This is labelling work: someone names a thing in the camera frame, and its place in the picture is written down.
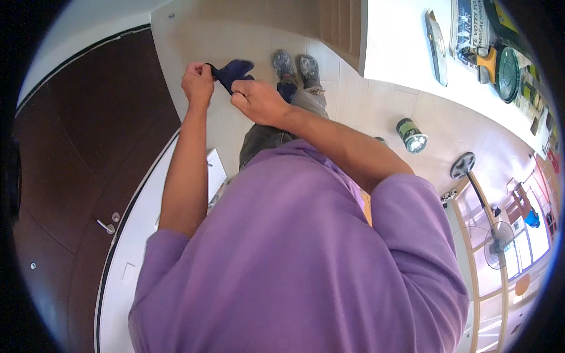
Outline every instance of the man's right arm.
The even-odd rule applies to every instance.
[[[264,81],[235,81],[232,104],[259,125],[293,133],[313,145],[371,193],[387,177],[412,169],[378,140],[343,124],[322,118],[286,103]]]

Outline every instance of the gray pants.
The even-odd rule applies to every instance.
[[[319,88],[299,90],[290,100],[290,104],[329,119],[325,111],[324,92]],[[245,134],[240,152],[240,170],[264,149],[275,149],[287,142],[299,139],[298,136],[274,127],[253,125]]]

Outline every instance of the shoe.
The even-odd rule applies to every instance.
[[[297,55],[296,69],[304,82],[304,89],[318,88],[321,90],[320,69],[316,59],[306,54]]]
[[[296,84],[297,81],[294,68],[292,67],[292,58],[286,50],[278,49],[273,53],[273,67],[281,82]]]

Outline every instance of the paint can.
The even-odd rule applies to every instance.
[[[412,119],[404,118],[396,125],[396,132],[410,153],[420,153],[428,143],[428,136],[423,134]]]
[[[380,136],[375,137],[377,140],[379,140],[383,145],[385,145],[386,147],[388,147],[388,143],[386,142],[386,140]]]

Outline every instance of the door handle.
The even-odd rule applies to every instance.
[[[114,228],[114,225],[113,225],[113,224],[108,224],[108,225],[106,225],[106,224],[104,224],[103,221],[100,221],[99,219],[97,219],[96,222],[97,222],[99,225],[101,225],[102,228],[104,228],[104,229],[106,230],[106,233],[108,233],[108,234],[114,234],[114,233],[116,233],[116,228]]]

